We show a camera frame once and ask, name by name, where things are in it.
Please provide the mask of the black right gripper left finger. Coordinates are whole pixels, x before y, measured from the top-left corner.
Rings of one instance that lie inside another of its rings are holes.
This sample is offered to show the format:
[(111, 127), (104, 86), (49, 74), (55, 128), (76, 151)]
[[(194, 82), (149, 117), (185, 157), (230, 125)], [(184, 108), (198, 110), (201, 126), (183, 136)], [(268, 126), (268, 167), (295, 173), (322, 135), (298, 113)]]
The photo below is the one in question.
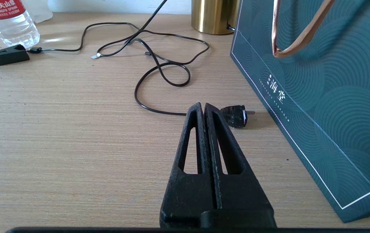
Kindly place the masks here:
[[(197, 173), (184, 171), (189, 137), (196, 130)], [(214, 154), (207, 123), (207, 108), (198, 102), (186, 115), (170, 177), (160, 208), (161, 228), (200, 228), (201, 215), (217, 208)]]

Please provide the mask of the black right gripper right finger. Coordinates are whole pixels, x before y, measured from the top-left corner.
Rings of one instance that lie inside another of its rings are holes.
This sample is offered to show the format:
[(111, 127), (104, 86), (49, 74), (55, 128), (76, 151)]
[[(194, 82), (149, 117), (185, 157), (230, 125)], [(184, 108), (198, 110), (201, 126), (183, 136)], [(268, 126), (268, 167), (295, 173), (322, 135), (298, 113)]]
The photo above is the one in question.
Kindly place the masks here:
[(221, 111), (205, 105), (214, 209), (205, 228), (276, 228), (274, 210)]

